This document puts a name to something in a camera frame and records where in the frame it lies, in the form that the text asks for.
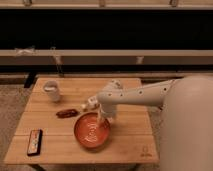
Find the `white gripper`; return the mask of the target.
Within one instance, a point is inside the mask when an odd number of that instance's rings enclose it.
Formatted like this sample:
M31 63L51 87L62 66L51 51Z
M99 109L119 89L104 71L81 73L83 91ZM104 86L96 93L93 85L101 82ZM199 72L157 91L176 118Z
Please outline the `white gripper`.
M97 115L97 125L100 127L103 123L103 119L106 118L116 118L117 113L117 106L116 105L109 105L109 104L102 104L100 106L100 114Z

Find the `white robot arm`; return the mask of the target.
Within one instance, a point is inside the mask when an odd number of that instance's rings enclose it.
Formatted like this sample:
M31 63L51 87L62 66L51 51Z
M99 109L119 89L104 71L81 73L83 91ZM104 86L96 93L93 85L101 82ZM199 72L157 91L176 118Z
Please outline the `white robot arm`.
M97 94L108 117L118 104L161 106L161 171L213 171L213 77L187 76L137 88L109 82Z

